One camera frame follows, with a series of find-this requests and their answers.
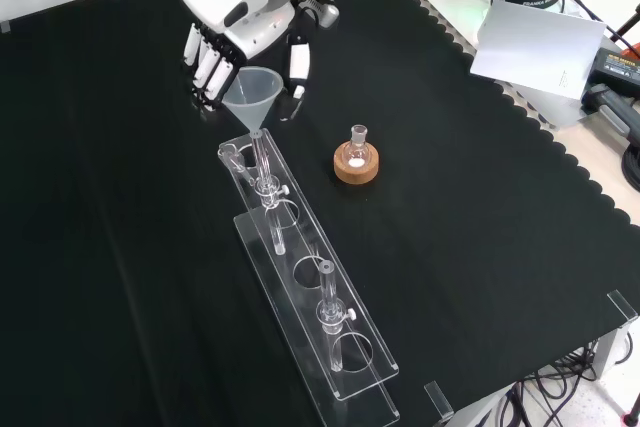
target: white powder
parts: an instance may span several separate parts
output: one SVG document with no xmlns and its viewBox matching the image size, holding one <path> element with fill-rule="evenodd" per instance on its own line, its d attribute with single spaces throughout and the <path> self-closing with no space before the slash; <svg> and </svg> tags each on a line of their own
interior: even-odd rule
<svg viewBox="0 0 640 427">
<path fill-rule="evenodd" d="M 362 167 L 364 165 L 364 159 L 349 159 L 349 166 L 351 167 Z"/>
</svg>

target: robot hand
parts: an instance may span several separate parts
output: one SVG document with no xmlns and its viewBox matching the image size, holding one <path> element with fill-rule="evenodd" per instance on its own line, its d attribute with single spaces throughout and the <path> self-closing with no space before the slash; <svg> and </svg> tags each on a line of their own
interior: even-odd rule
<svg viewBox="0 0 640 427">
<path fill-rule="evenodd" d="M 333 25 L 339 15 L 331 0 L 183 1 L 199 19 L 191 26 L 183 60 L 192 78 L 194 105 L 205 117 L 221 105 L 239 69 L 285 37 L 290 66 L 284 77 L 294 104 L 299 105 L 311 54 L 306 38 L 298 29 L 291 31 L 290 26 L 304 12 L 323 27 Z"/>
</svg>

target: small glass flask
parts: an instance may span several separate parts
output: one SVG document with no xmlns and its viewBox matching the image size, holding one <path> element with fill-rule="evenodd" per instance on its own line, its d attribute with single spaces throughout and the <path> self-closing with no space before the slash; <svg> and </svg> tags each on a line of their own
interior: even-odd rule
<svg viewBox="0 0 640 427">
<path fill-rule="evenodd" d="M 351 127 L 351 142 L 342 152 L 342 161 L 354 169 L 365 167 L 371 161 L 371 152 L 366 143 L 367 128 L 364 125 Z"/>
</svg>

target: black tablecloth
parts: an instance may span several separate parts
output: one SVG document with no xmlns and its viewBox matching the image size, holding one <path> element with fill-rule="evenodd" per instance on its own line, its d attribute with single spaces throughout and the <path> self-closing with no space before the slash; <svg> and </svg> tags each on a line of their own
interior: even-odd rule
<svg viewBox="0 0 640 427">
<path fill-rule="evenodd" d="M 623 323 L 638 229 L 414 0 L 336 0 L 295 122 L 270 122 L 400 365 L 401 425 L 455 409 Z M 3 425 L 317 425 L 191 109 L 180 0 L 80 0 L 0 36 L 7 290 Z M 266 59 L 279 65 L 274 52 Z M 335 148 L 365 124 L 381 171 Z"/>
</svg>

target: acrylic test tube rack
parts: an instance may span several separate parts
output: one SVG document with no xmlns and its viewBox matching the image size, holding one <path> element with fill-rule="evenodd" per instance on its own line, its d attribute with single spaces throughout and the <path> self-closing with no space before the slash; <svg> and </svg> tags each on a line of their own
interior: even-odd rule
<svg viewBox="0 0 640 427">
<path fill-rule="evenodd" d="M 266 129 L 223 143 L 248 212 L 234 219 L 327 427 L 384 427 L 398 365 Z"/>
</svg>

